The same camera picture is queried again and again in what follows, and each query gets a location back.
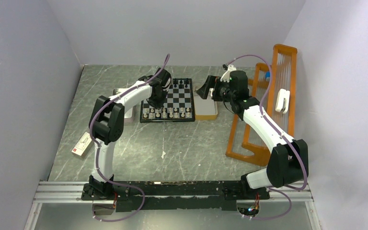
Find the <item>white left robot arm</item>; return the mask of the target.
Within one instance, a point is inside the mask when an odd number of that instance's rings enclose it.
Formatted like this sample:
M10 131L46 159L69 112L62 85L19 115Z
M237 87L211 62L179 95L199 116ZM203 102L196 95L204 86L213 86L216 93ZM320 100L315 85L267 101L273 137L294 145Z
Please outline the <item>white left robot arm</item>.
M97 98L89 122L89 133L95 143L94 168L88 182L93 195L108 199L114 193L113 156L116 141L124 130L125 113L143 100L161 108L171 83L171 74L159 68L154 75L140 77L121 93Z

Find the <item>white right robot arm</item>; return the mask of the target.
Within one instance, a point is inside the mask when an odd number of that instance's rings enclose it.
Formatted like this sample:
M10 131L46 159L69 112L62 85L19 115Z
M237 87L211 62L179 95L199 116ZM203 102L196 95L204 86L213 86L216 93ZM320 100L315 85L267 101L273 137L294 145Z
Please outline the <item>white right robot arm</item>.
M232 112L258 134L270 151L267 167L247 174L246 181L240 184L239 191L244 198L252 198L258 188L291 187L299 180L304 181L300 189L306 187L307 143L284 132L260 106L260 101L250 95L244 71L232 70L224 78L209 75L196 93L202 99L230 103Z

